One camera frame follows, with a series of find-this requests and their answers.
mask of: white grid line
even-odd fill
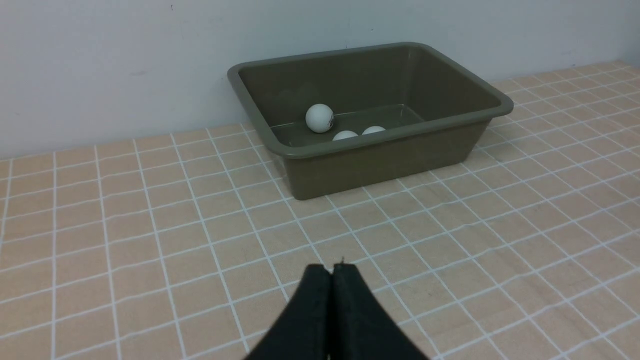
[[[140,154],[138,153],[138,148],[136,146],[136,142],[133,142],[133,147],[134,150],[136,151],[136,158],[138,159],[138,166],[140,167],[140,176],[142,177],[142,187],[145,191],[145,197],[147,198],[147,206],[149,207],[149,209],[147,209],[147,211],[149,212],[149,215],[151,216],[151,225],[153,227],[154,230],[154,234],[155,234],[155,238],[156,238],[156,246],[158,249],[158,254],[160,255],[160,265],[162,266],[162,271],[163,271],[163,275],[164,275],[164,285],[166,288],[166,292],[167,295],[169,296],[169,303],[171,304],[171,312],[173,315],[173,322],[175,324],[175,332],[177,333],[178,336],[178,342],[180,343],[180,351],[182,352],[182,357],[186,357],[186,351],[184,348],[184,341],[182,340],[182,332],[180,331],[180,323],[178,322],[178,314],[177,311],[175,310],[175,302],[173,301],[173,293],[171,291],[171,288],[169,287],[169,275],[167,275],[167,271],[166,271],[166,265],[164,263],[164,257],[163,257],[163,251],[162,251],[162,247],[160,246],[160,239],[158,237],[158,232],[157,232],[157,226],[156,226],[156,217],[154,215],[154,212],[151,210],[151,201],[149,200],[149,192],[147,190],[147,183],[146,180],[144,178],[144,175],[142,174],[142,163],[140,162]]]
[[[53,153],[53,187],[56,187],[56,153]],[[51,236],[51,359],[56,358],[56,192],[53,192],[53,210],[51,211],[53,234]]]
[[[94,156],[98,156],[98,148],[93,147]],[[107,277],[109,279],[109,296],[111,297],[111,315],[113,315],[113,332],[116,343],[116,353],[118,359],[122,360],[122,349],[120,346],[120,327],[118,326],[118,312],[116,311],[116,297],[113,287],[113,272],[111,271],[111,254],[109,253],[109,235],[107,234],[106,220],[104,219],[104,201],[102,199],[102,181],[100,180],[100,168],[98,163],[95,164],[96,171],[98,173],[98,192],[100,195],[100,212],[102,213],[102,235],[104,237],[104,252],[107,257]]]
[[[171,135],[171,141],[173,142],[173,146],[175,146],[175,139],[173,137],[173,135]],[[184,174],[184,177],[187,179],[187,185],[189,186],[189,191],[191,192],[191,196],[194,196],[193,193],[193,188],[191,187],[191,181],[189,180],[189,177],[187,176],[187,170],[184,167],[184,163],[182,162],[182,158],[180,156],[180,154],[178,153],[178,160],[180,161],[180,167],[182,168],[182,172]],[[200,222],[202,223],[202,229],[204,230],[205,236],[207,237],[207,243],[209,245],[209,250],[211,251],[211,256],[213,257],[214,261],[216,262],[216,268],[218,269],[218,273],[220,275],[220,281],[222,283],[222,286],[225,289],[225,295],[227,296],[227,302],[229,304],[229,308],[231,309],[231,313],[233,314],[234,320],[236,322],[236,327],[238,328],[238,333],[240,335],[240,339],[242,340],[242,343],[244,345],[244,349],[248,351],[249,346],[246,343],[246,338],[244,336],[244,332],[242,330],[242,327],[240,326],[240,318],[238,317],[237,311],[236,311],[236,307],[233,304],[233,299],[231,297],[231,292],[229,292],[229,288],[227,286],[227,281],[225,280],[224,275],[222,274],[221,271],[221,267],[220,267],[220,261],[218,260],[218,257],[216,255],[216,250],[213,247],[213,242],[211,241],[211,236],[209,234],[209,230],[205,224],[205,220],[204,217],[202,216],[202,212],[200,211],[200,205],[198,204],[198,202],[194,199],[193,203],[195,205],[196,211],[198,212],[198,217],[200,218]]]

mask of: beige tile pattern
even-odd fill
[[[355,263],[435,359],[633,359],[640,70],[499,81],[462,164],[293,199],[249,124],[0,161],[3,359],[241,359]]]

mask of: white wall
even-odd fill
[[[417,41],[487,79],[620,58],[637,0],[2,0],[0,158],[245,120],[236,63]]]

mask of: white ball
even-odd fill
[[[325,133],[333,126],[333,110],[325,104],[315,104],[305,115],[307,126],[315,133]]]
[[[371,127],[368,127],[365,131],[362,131],[362,134],[363,135],[373,134],[373,133],[377,133],[379,131],[384,131],[384,130],[385,128],[382,126],[371,126]]]
[[[343,131],[337,133],[333,137],[333,141],[342,140],[342,139],[348,139],[348,138],[352,138],[354,136],[358,136],[358,134],[356,134],[356,133],[354,133],[353,131],[350,131],[350,130],[343,130]]]

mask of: plastic tub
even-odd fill
[[[299,200],[459,163],[489,121],[513,109],[508,96],[416,43],[242,63],[228,78]],[[317,103],[335,114],[327,133],[306,126]],[[332,141],[375,125],[386,131]]]

